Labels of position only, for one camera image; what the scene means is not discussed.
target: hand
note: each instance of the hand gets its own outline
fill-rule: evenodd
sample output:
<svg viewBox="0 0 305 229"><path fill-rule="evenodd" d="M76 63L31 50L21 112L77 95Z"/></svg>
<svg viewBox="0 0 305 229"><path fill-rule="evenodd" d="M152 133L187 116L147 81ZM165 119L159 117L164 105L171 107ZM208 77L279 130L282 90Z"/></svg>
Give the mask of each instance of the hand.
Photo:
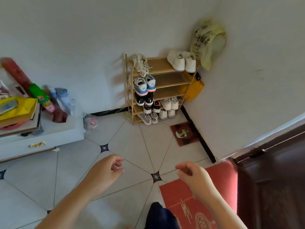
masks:
<svg viewBox="0 0 305 229"><path fill-rule="evenodd" d="M208 172L193 162L182 162L176 165L178 176L191 189L194 197L208 204L213 197L220 194L215 188Z"/></svg>
<svg viewBox="0 0 305 229"><path fill-rule="evenodd" d="M86 177L78 185L90 199L98 197L107 190L124 173L121 167L124 158L118 155L110 155L98 161L87 173Z"/></svg>

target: blue sneaker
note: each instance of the blue sneaker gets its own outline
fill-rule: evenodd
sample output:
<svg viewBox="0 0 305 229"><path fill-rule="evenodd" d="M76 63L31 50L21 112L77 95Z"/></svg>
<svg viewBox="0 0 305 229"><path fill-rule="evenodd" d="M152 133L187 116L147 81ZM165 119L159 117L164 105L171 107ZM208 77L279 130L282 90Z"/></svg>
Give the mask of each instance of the blue sneaker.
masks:
<svg viewBox="0 0 305 229"><path fill-rule="evenodd" d="M134 89L139 96L147 95L147 84L143 78L136 77L134 79Z"/></svg>
<svg viewBox="0 0 305 229"><path fill-rule="evenodd" d="M145 77L145 82L147 84L147 91L154 92L156 90L156 80L151 75Z"/></svg>

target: drawer handle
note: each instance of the drawer handle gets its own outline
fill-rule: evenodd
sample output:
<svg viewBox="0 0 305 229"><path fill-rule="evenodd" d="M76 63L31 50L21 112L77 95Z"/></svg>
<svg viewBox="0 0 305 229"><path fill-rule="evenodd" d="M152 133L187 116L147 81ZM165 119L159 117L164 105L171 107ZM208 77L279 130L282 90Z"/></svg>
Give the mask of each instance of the drawer handle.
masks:
<svg viewBox="0 0 305 229"><path fill-rule="evenodd" d="M31 144L30 148L38 148L40 146L46 146L46 145L47 145L47 143L43 141L43 142L39 142L37 144Z"/></svg>

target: black sneaker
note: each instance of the black sneaker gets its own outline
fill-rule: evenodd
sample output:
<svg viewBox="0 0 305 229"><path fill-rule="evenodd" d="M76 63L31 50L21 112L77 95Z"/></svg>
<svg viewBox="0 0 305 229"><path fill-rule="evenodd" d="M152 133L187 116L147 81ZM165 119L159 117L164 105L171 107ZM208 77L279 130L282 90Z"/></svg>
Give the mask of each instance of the black sneaker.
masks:
<svg viewBox="0 0 305 229"><path fill-rule="evenodd" d="M151 105L147 105L146 103L144 104L144 113L150 114L152 112L152 107Z"/></svg>
<svg viewBox="0 0 305 229"><path fill-rule="evenodd" d="M145 98L145 104L147 104L147 105L153 104L153 92L147 93L147 95L144 96L144 98Z"/></svg>
<svg viewBox="0 0 305 229"><path fill-rule="evenodd" d="M144 96L139 96L137 93L135 93L135 100L139 106L143 106L145 103Z"/></svg>
<svg viewBox="0 0 305 229"><path fill-rule="evenodd" d="M159 113L159 112L160 112L160 109L161 109L161 103L160 103L160 101L159 101L159 100L154 101L153 104L152 104L152 110L153 110L154 112Z"/></svg>

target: white tile floor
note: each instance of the white tile floor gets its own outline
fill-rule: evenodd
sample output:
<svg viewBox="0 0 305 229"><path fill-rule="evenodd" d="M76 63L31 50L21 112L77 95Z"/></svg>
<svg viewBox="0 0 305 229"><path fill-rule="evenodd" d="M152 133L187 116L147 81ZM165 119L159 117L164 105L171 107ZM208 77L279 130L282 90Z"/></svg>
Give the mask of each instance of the white tile floor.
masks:
<svg viewBox="0 0 305 229"><path fill-rule="evenodd" d="M0 228L33 229L95 162L113 153L125 158L125 173L87 206L74 228L144 228L151 203L164 206L159 186L178 179L176 164L190 160L204 168L212 165L199 142L178 146L169 126L185 121L181 111L150 126L132 125L126 113L102 116L84 140L60 146L59 152L0 163L0 177L5 171L0 178ZM162 181L154 183L151 174L157 172Z"/></svg>

